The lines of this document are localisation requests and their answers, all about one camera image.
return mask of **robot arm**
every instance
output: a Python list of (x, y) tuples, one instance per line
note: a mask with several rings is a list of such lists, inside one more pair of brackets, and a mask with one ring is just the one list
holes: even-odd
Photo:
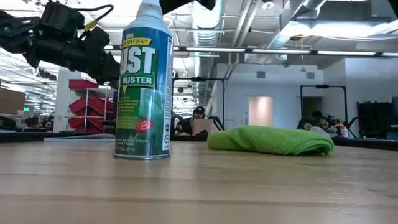
[[(160, 0), (160, 5), (166, 14), (192, 1)], [(215, 0), (197, 1), (210, 10), (215, 6)], [(104, 7), (111, 8), (107, 13), (113, 9), (112, 5), (100, 8)], [(109, 44), (109, 35), (100, 27), (87, 29), (79, 10), (49, 1), (41, 18), (15, 18), (0, 11), (0, 47), (10, 53), (23, 54), (34, 68), (43, 60), (85, 72), (98, 83), (119, 79), (119, 62), (103, 50)], [(77, 37), (77, 31), (82, 29), (84, 39)]]
[(388, 1), (390, 2), (392, 10), (394, 10), (395, 14), (398, 17), (398, 1), (397, 0), (388, 0)]

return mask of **cardboard box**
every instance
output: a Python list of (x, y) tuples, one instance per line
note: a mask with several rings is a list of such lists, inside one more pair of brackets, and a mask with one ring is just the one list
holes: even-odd
[(0, 113), (17, 114), (24, 107), (25, 93), (0, 88)]

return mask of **doorway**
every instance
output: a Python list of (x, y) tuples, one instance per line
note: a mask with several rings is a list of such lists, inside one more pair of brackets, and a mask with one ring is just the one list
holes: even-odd
[(303, 97), (304, 119), (310, 120), (314, 111), (322, 111), (322, 97)]
[(274, 126), (274, 99), (269, 96), (249, 97), (249, 125)]

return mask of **green microfiber cloth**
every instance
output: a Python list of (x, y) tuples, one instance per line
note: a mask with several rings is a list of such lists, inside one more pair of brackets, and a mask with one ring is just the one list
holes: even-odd
[(299, 155), (317, 151), (329, 154), (334, 144), (331, 138), (303, 130), (289, 130), (260, 126), (245, 126), (212, 133), (209, 149), (249, 151), (277, 155)]

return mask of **table surface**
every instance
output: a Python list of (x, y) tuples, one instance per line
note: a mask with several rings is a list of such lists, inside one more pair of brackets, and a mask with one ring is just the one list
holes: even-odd
[(398, 220), (398, 153), (210, 151), (114, 159), (113, 144), (0, 144), (1, 224), (375, 223)]

